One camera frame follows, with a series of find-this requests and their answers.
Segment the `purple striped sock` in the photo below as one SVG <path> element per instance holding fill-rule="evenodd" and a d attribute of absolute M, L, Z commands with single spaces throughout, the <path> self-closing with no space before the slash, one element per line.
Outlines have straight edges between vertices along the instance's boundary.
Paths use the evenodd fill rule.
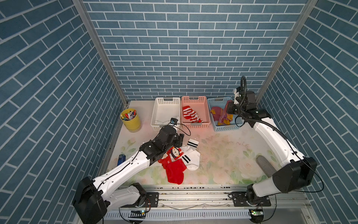
<path fill-rule="evenodd" d="M 229 103 L 232 103 L 232 100 L 228 100 L 225 107 L 221 109 L 220 116 L 218 119 L 218 126 L 230 125 L 230 122 L 233 121 L 233 115 L 227 113 Z"/>

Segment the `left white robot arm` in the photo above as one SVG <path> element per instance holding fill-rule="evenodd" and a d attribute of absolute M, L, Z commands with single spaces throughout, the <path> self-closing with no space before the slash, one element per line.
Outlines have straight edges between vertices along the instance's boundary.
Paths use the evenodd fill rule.
<path fill-rule="evenodd" d="M 173 147 L 183 145 L 183 134 L 175 129 L 178 119 L 171 118 L 157 136 L 143 143 L 134 156 L 130 157 L 109 172 L 94 179 L 85 177 L 77 186 L 72 200 L 80 220 L 84 224 L 96 224 L 106 213 L 126 205 L 140 206 L 145 201 L 146 191 L 134 183 L 119 190 L 119 187 L 138 172 L 149 168 L 162 159 Z"/>

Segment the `red white striped sock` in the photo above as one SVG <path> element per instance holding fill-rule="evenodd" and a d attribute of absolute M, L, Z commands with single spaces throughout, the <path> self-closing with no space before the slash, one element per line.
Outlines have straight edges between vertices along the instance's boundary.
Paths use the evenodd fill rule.
<path fill-rule="evenodd" d="M 194 111 L 190 106 L 182 107 L 184 119 L 190 121 L 191 123 L 203 123 L 204 121 L 198 116 L 197 112 Z"/>

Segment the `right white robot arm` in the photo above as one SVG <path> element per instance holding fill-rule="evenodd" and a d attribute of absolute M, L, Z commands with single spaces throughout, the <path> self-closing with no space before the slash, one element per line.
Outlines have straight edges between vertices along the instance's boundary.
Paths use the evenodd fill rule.
<path fill-rule="evenodd" d="M 316 175 L 316 160 L 306 157 L 290 143 L 267 110 L 257 108 L 255 93 L 247 89 L 245 76 L 241 77 L 240 86 L 234 93 L 235 99 L 227 106 L 227 113 L 237 115 L 257 131 L 273 150 L 281 166 L 271 177 L 247 187 L 247 203 L 256 206 L 268 196 L 300 192 L 303 187 L 309 186 Z"/>

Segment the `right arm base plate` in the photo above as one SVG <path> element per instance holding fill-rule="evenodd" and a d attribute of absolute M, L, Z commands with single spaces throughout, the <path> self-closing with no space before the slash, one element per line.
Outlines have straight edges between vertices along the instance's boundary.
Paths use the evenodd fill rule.
<path fill-rule="evenodd" d="M 257 197 L 254 193 L 244 191 L 233 191 L 228 194 L 233 201 L 234 207 L 270 207 L 269 197 Z"/>

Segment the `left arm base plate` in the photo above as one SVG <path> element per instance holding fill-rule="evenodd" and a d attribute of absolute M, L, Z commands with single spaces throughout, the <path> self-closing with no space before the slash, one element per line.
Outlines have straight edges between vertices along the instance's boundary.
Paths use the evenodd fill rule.
<path fill-rule="evenodd" d="M 125 205 L 121 208 L 157 208 L 158 200 L 158 192 L 147 192 L 145 196 L 141 195 L 134 204 Z"/>

